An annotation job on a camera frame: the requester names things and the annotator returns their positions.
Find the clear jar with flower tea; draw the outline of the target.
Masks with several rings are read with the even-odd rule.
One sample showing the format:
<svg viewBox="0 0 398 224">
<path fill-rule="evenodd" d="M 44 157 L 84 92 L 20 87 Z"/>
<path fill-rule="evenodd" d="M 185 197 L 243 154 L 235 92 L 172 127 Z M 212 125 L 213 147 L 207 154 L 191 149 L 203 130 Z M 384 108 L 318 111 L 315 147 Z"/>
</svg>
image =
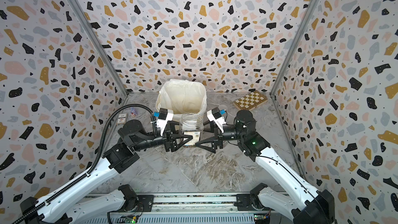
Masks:
<svg viewBox="0 0 398 224">
<path fill-rule="evenodd" d="M 185 143 L 185 147 L 193 147 L 203 137 L 203 116 L 196 113 L 184 113 L 179 122 L 180 134 L 192 136 L 192 140 Z"/>
</svg>

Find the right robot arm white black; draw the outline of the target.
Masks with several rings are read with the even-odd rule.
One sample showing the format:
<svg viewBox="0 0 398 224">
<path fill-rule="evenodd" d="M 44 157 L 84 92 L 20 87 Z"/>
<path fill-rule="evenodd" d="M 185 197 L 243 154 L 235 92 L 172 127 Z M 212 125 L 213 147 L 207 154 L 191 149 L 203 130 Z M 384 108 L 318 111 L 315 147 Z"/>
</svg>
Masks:
<svg viewBox="0 0 398 224">
<path fill-rule="evenodd" d="M 277 154 L 271 144 L 256 130 L 256 120 L 248 110 L 240 110 L 234 123 L 224 119 L 227 112 L 214 108 L 207 112 L 207 124 L 214 133 L 196 143 L 196 147 L 216 152 L 226 141 L 237 141 L 238 148 L 253 162 L 261 166 L 286 191 L 280 194 L 266 184 L 259 184 L 251 192 L 250 204 L 256 208 L 271 208 L 295 224 L 332 224 L 335 222 L 334 197 L 328 190 L 319 191 Z"/>
</svg>

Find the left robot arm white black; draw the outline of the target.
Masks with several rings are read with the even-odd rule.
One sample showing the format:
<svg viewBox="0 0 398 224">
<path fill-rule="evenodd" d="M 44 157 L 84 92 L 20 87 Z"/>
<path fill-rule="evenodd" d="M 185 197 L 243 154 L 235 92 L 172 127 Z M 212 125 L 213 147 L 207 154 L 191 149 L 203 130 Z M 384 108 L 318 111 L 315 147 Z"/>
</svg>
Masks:
<svg viewBox="0 0 398 224">
<path fill-rule="evenodd" d="M 30 197 L 20 205 L 23 216 L 17 224 L 79 224 L 112 211 L 142 211 L 143 205 L 130 185 L 122 185 L 102 197 L 81 202 L 100 184 L 121 174 L 140 158 L 139 151 L 163 146 L 177 151 L 193 139 L 175 130 L 178 123 L 164 121 L 156 133 L 146 132 L 139 120 L 128 121 L 118 133 L 116 145 L 97 157 L 95 163 L 62 188 L 38 199 Z"/>
</svg>

